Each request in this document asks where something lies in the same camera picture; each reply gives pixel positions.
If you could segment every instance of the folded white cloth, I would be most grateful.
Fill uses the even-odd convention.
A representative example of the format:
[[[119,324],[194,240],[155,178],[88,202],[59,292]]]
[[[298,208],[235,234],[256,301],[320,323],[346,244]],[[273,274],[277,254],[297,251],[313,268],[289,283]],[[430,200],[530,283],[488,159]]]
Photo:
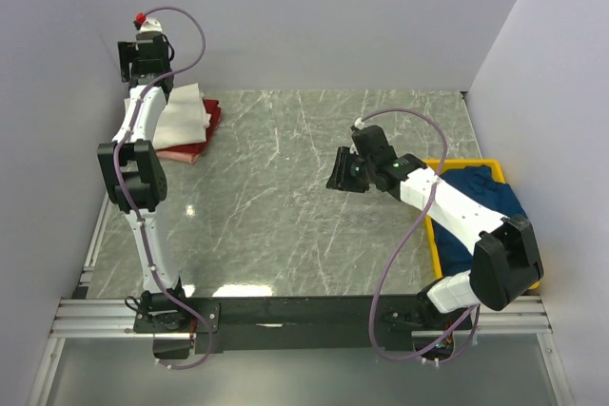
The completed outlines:
[[[125,99],[125,109],[128,104],[129,99]],[[203,92],[199,90],[198,84],[175,87],[159,117],[152,145],[155,149],[163,149],[202,143],[206,141],[210,118],[203,105]]]

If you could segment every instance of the yellow tray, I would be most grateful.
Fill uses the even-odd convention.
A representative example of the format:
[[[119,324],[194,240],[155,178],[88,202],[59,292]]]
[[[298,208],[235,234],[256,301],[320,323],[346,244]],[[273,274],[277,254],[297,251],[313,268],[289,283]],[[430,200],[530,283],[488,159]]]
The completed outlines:
[[[436,169],[440,161],[438,159],[426,159],[425,163]],[[456,168],[466,168],[467,166],[488,165],[491,169],[491,176],[498,183],[505,183],[503,171],[498,161],[494,159],[448,159],[444,162],[444,167],[440,170],[443,173],[446,170],[454,170]],[[427,231],[427,241],[429,242],[429,250],[431,251],[431,262],[434,267],[434,275],[436,279],[443,276],[442,267],[440,265],[440,256],[438,255],[438,246],[436,245],[436,237],[434,234],[434,226],[431,223],[431,218],[425,218],[425,230]],[[537,281],[530,289],[537,289],[540,283]]]

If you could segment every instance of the gray marble surface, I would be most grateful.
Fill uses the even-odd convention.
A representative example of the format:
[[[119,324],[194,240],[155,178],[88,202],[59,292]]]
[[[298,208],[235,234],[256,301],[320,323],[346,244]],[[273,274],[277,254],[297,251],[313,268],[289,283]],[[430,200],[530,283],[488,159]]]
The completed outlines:
[[[450,158],[479,158],[459,92],[396,90],[230,91],[217,98],[223,120],[195,165],[163,161],[169,185],[171,255],[196,296],[360,295],[417,211],[374,189],[326,190],[339,145],[364,113],[415,108],[445,129]],[[398,155],[437,158],[442,145],[424,121],[375,119]],[[88,298],[139,294],[142,273],[123,215],[109,209]],[[420,228],[404,247],[385,293],[415,293],[434,279]]]

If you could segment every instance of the folded red cloth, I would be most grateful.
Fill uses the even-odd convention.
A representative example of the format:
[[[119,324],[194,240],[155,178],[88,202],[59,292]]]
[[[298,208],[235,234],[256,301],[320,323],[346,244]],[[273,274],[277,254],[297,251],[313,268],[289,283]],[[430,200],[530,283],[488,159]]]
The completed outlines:
[[[220,102],[217,100],[203,100],[203,105],[206,108],[207,114],[210,115],[209,127],[206,129],[206,141],[192,145],[179,145],[159,149],[156,151],[157,156],[173,161],[186,162],[187,164],[194,164],[197,162],[197,159],[206,149],[213,132],[220,123],[220,116],[222,114]]]

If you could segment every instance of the gray wall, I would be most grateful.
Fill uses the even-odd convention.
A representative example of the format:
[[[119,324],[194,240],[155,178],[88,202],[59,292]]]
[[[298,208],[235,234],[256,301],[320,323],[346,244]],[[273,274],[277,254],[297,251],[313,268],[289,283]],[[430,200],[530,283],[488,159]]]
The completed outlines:
[[[537,229],[542,296],[578,404],[607,404],[607,0],[518,0],[469,93]]]
[[[103,196],[95,149],[122,87],[77,0],[0,5],[0,402],[12,406],[82,268]]]
[[[173,4],[200,18],[205,61],[179,82],[213,88],[469,89],[516,0],[85,0],[107,45],[140,10]],[[188,23],[163,13],[178,62]]]

